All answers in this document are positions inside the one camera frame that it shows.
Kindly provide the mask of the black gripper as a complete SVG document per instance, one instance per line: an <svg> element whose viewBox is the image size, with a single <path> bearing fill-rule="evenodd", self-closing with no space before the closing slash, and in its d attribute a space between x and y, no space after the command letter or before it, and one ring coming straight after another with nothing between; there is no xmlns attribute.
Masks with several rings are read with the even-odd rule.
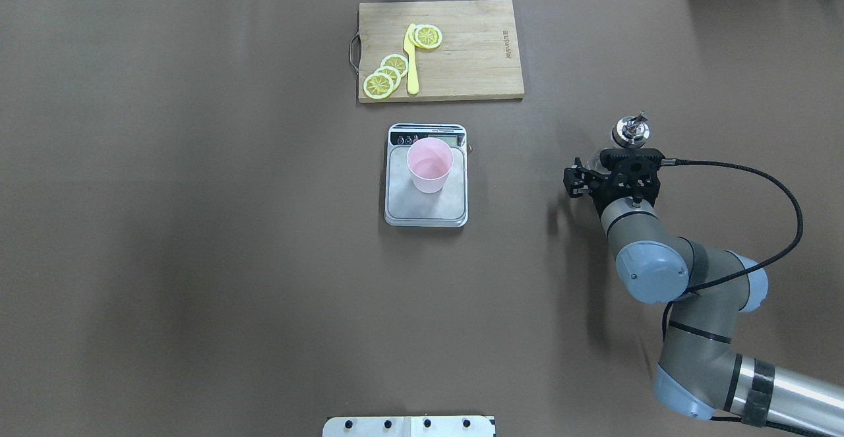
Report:
<svg viewBox="0 0 844 437"><path fill-rule="evenodd" d="M657 149L604 149L599 165L608 172L590 182L590 197L596 210L606 210L615 200L633 198L656 205L661 183L658 170L665 160Z"/></svg>

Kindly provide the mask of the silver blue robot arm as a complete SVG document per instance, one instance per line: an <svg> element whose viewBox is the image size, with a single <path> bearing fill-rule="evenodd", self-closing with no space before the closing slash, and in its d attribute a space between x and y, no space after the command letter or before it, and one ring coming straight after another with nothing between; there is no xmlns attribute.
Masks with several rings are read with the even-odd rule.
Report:
<svg viewBox="0 0 844 437"><path fill-rule="evenodd" d="M687 418L774 428L799 436L842 435L842 389L733 349L741 314L757 310L769 290L765 268L799 243L804 218L793 192L763 171L733 163L711 166L757 175L789 198L794 239L754 262L670 235L654 205L662 167L703 166L657 149L608 148L566 170L571 197L593 200L618 277L633 298L663 304L662 350L653 392L660 404Z"/></svg>

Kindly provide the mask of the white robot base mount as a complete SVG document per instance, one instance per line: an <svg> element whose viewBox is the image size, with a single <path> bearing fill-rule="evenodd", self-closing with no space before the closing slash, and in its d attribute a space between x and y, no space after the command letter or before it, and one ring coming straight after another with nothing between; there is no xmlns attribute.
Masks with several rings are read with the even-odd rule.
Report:
<svg viewBox="0 0 844 437"><path fill-rule="evenodd" d="M497 426L483 415L334 417L322 436L497 436Z"/></svg>

